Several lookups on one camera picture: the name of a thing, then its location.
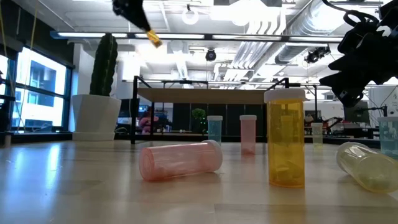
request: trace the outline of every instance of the yellow pill bottle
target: yellow pill bottle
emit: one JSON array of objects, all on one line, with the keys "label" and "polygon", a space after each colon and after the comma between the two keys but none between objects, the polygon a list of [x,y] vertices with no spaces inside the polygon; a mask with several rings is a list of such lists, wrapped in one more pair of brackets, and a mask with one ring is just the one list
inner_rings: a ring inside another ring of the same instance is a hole
[{"label": "yellow pill bottle", "polygon": [[280,89],[267,91],[269,183],[280,187],[304,187],[304,111],[305,91]]}]

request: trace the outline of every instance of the table surface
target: table surface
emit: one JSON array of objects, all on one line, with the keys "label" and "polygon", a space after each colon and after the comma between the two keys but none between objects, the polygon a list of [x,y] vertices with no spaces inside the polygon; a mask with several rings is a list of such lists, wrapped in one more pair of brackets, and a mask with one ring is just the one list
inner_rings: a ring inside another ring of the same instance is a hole
[{"label": "table surface", "polygon": [[223,143],[215,173],[143,182],[140,149],[176,142],[53,142],[0,149],[0,223],[398,223],[398,193],[362,189],[337,146],[305,145],[304,189],[268,184],[264,144]]}]

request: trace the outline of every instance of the cactus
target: cactus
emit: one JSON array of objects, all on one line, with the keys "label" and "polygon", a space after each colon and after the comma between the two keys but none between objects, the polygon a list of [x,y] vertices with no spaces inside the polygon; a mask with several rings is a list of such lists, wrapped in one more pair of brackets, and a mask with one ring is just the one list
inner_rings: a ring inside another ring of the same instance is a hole
[{"label": "cactus", "polygon": [[105,34],[95,53],[93,74],[91,76],[90,94],[109,96],[112,90],[118,43],[112,34]]}]

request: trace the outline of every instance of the person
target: person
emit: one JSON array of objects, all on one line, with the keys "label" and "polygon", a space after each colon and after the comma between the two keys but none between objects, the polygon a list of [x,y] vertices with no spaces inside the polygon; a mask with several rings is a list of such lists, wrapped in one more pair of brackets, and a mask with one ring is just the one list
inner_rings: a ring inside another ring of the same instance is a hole
[{"label": "person", "polygon": [[[139,120],[139,127],[142,128],[142,134],[150,133],[150,116],[151,116],[151,107],[144,112],[141,119]],[[154,116],[154,121],[158,121],[159,118]]]}]

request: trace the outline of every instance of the potted plant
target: potted plant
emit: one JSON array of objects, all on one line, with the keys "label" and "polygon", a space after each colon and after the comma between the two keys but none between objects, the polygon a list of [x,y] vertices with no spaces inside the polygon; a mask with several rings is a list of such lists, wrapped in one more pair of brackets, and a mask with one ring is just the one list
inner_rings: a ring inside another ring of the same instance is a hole
[{"label": "potted plant", "polygon": [[203,109],[196,108],[192,111],[192,116],[196,121],[195,132],[206,133],[206,112]]},{"label": "potted plant", "polygon": [[109,96],[118,56],[118,43],[105,34],[95,53],[90,94],[72,96],[74,141],[112,141],[121,100]]}]

